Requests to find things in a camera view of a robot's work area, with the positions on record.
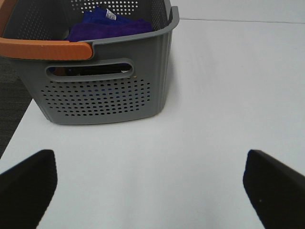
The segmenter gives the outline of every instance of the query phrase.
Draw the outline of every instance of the basket hole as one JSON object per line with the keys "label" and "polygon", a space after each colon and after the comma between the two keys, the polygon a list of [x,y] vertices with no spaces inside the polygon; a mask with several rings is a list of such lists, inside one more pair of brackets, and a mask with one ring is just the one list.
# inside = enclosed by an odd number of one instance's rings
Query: basket hole
{"label": "basket hole", "polygon": [[56,76],[102,75],[102,74],[114,74],[114,73],[126,74],[126,73],[131,73],[132,67],[128,63],[122,62],[117,64],[98,65],[98,66],[49,67],[48,71]]}

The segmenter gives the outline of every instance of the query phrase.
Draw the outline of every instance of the perforated basket wall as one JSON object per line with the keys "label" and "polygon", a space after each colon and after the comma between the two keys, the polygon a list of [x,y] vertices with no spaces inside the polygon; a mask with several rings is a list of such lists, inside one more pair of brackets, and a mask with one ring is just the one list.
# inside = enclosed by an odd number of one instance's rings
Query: perforated basket wall
{"label": "perforated basket wall", "polygon": [[153,99],[151,83],[136,78],[64,83],[50,81],[41,94],[46,107],[64,116],[136,113]]}
{"label": "perforated basket wall", "polygon": [[97,6],[105,6],[113,12],[120,15],[132,15],[135,10],[139,7],[138,1],[96,1],[96,0],[71,0],[71,6],[73,10],[81,11],[84,13],[85,10],[92,11]]}

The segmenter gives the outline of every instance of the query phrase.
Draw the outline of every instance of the tabletop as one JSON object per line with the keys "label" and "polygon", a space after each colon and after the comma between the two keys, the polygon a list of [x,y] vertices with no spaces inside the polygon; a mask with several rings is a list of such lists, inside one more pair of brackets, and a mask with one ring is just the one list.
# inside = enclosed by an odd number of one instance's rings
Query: tabletop
{"label": "tabletop", "polygon": [[305,23],[303,0],[171,0],[181,18]]}
{"label": "tabletop", "polygon": [[55,152],[39,229],[262,229],[242,178],[250,149],[305,174],[305,25],[181,20],[163,111],[56,125],[32,101],[0,172]]}

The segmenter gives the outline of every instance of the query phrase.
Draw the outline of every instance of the purple towel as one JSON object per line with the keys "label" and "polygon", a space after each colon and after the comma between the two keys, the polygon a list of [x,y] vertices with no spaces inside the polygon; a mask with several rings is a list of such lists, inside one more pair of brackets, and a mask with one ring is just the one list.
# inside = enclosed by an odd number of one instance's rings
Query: purple towel
{"label": "purple towel", "polygon": [[78,42],[84,40],[128,36],[152,31],[152,25],[142,19],[122,25],[78,23],[72,26],[70,34],[66,40]]}
{"label": "purple towel", "polygon": [[115,14],[109,9],[96,7],[93,12],[85,11],[82,23],[96,23],[103,25],[121,25],[132,22],[131,19]]}

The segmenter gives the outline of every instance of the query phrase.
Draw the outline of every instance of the white label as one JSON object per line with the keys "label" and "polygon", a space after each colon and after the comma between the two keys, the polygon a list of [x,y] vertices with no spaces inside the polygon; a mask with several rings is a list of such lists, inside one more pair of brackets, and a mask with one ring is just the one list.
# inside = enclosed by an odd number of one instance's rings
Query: white label
{"label": "white label", "polygon": [[109,9],[107,9],[106,18],[110,20],[116,20],[116,15],[112,13]]}

